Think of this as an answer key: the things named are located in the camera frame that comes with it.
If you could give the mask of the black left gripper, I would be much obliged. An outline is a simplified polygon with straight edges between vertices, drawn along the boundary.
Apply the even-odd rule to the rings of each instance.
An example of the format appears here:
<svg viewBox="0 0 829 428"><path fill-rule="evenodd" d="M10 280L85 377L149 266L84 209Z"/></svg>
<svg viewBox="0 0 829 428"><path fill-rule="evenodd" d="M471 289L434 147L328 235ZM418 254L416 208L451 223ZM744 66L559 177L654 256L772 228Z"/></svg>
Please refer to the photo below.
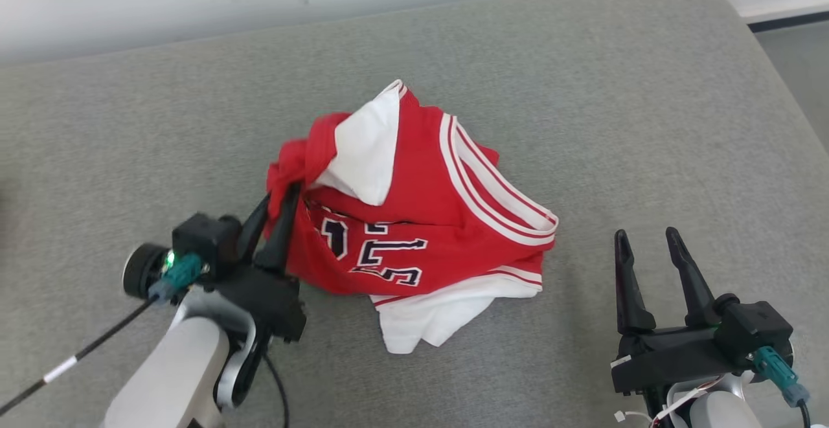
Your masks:
<svg viewBox="0 0 829 428"><path fill-rule="evenodd" d="M270 237L255 256L267 222L270 194L265 195L243 222L237 241L241 265L225 278L214 282L215 290L240 309L251 314L275 337L286 342L301 339L307 316L299 298L299 283L270 273L286 272L294 216L301 194L301 183L288 186ZM254 265L249 265L254 256Z"/></svg>

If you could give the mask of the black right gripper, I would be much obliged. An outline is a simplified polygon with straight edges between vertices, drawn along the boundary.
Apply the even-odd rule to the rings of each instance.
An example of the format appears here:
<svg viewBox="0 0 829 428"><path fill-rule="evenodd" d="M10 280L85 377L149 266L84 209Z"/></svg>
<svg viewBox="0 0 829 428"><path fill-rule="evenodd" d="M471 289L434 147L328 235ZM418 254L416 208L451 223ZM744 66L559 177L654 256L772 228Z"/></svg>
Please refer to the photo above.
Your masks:
<svg viewBox="0 0 829 428"><path fill-rule="evenodd" d="M703 377L738 373L738 364L716 342L719 316L714 296L678 230L667 227L666 241L686 302L688 328L655 330L655 318L646 310L635 257L625 230L614 234L615 293L620 334L618 358L611 368L614 392L630 394L659 389Z"/></svg>

